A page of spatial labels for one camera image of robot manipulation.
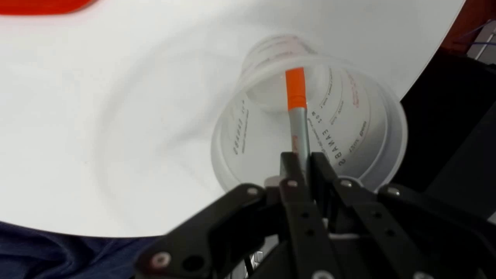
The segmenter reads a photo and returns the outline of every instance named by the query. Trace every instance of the red object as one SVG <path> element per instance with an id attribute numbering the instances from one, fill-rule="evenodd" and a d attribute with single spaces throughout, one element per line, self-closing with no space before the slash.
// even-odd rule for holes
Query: red object
<path id="1" fill-rule="evenodd" d="M 0 14 L 42 15 L 77 11 L 93 0 L 0 0 Z"/>

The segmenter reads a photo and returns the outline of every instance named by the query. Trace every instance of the dark blue fabric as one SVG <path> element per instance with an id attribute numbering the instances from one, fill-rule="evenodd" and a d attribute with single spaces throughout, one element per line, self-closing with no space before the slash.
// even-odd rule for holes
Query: dark blue fabric
<path id="1" fill-rule="evenodd" d="M 155 239 L 79 237 L 0 222 L 0 279 L 128 279 Z"/>

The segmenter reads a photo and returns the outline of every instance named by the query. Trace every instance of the clear plastic cup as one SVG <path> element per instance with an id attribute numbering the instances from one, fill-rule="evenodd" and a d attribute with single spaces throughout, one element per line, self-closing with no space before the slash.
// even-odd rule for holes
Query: clear plastic cup
<path id="1" fill-rule="evenodd" d="M 236 95 L 219 118 L 212 164 L 226 190 L 263 185 L 291 151 L 285 71 L 304 67 L 310 149 L 323 152 L 338 175 L 375 191 L 391 180 L 406 149 L 399 99 L 350 63 L 317 53 L 294 35 L 267 38 L 245 58 Z"/>

